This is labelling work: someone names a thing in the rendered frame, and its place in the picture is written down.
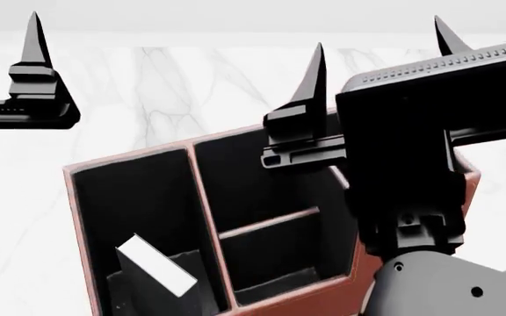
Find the reddish brown compartment caddy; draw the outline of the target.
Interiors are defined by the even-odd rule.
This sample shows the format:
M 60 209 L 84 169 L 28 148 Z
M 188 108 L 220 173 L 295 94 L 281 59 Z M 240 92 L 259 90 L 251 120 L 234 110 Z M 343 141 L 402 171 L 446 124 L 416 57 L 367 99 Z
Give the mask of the reddish brown compartment caddy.
M 64 169 L 92 316 L 139 316 L 116 255 L 134 235 L 197 278 L 204 316 L 356 316 L 381 262 L 341 173 L 273 175 L 260 126 Z

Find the dark book with white pages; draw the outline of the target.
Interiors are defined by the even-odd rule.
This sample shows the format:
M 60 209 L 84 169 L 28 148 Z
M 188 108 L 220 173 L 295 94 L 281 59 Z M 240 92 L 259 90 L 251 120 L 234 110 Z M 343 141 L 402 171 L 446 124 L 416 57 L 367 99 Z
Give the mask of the dark book with white pages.
M 168 257 L 142 237 L 116 247 L 131 316 L 213 316 L 219 307 L 198 250 Z

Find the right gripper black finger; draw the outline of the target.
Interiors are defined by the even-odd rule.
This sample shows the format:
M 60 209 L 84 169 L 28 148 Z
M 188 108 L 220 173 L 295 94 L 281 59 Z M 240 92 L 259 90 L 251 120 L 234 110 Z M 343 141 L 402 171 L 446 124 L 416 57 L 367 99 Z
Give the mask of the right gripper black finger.
M 442 56 L 471 52 L 469 47 L 438 15 L 434 16 L 437 45 Z
M 317 139 L 326 132 L 327 68 L 322 44 L 312 54 L 298 89 L 287 104 L 264 115 L 269 144 Z

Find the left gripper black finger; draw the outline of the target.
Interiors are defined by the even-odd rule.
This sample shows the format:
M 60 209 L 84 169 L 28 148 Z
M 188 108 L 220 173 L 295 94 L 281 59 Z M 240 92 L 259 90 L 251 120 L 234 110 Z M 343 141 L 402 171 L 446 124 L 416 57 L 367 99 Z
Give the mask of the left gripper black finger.
M 52 65 L 42 24 L 35 11 L 28 22 L 21 60 L 11 65 L 9 76 L 11 97 L 56 94 L 59 76 Z

